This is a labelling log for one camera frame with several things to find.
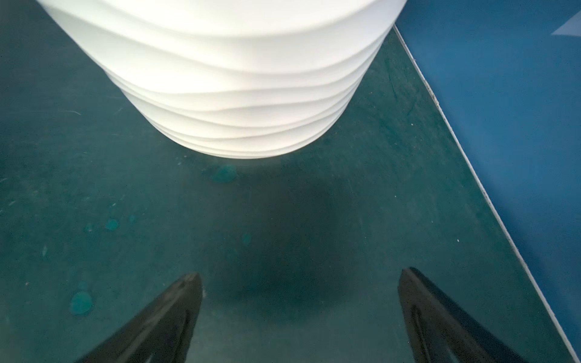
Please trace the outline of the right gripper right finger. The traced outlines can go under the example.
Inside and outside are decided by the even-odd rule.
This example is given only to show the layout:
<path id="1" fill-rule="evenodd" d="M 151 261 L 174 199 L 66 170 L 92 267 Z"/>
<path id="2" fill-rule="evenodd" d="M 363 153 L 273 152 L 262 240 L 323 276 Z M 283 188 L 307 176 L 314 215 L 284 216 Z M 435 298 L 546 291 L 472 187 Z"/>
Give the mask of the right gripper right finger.
<path id="1" fill-rule="evenodd" d="M 417 362 L 524 362 L 418 269 L 403 269 L 399 302 Z"/>

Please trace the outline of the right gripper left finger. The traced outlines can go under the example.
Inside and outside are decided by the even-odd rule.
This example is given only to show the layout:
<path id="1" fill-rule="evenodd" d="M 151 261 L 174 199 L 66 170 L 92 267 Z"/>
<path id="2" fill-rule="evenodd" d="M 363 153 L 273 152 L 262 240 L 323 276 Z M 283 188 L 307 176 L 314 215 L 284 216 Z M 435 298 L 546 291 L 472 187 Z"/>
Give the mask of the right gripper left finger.
<path id="1" fill-rule="evenodd" d="M 201 276 L 186 274 L 79 362 L 186 361 L 204 299 Z"/>

